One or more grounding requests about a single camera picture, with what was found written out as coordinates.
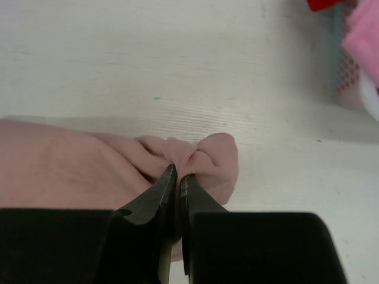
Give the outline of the dusty pink printed t-shirt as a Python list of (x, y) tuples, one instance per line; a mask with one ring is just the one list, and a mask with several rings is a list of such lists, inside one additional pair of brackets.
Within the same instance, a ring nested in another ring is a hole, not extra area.
[(218, 203), (229, 201), (239, 173), (229, 134), (190, 143), (1, 120), (2, 207), (117, 209), (149, 189), (170, 164), (178, 179), (196, 175)]

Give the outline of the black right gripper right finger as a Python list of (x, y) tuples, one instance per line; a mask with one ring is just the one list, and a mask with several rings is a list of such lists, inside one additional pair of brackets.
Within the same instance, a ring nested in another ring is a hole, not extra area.
[(181, 181), (191, 283), (346, 283), (332, 237), (311, 212), (230, 212), (194, 175)]

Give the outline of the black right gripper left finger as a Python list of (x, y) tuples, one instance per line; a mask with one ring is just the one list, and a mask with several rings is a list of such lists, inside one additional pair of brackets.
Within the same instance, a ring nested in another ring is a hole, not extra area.
[(177, 172), (109, 209), (1, 209), (2, 283), (167, 283)]

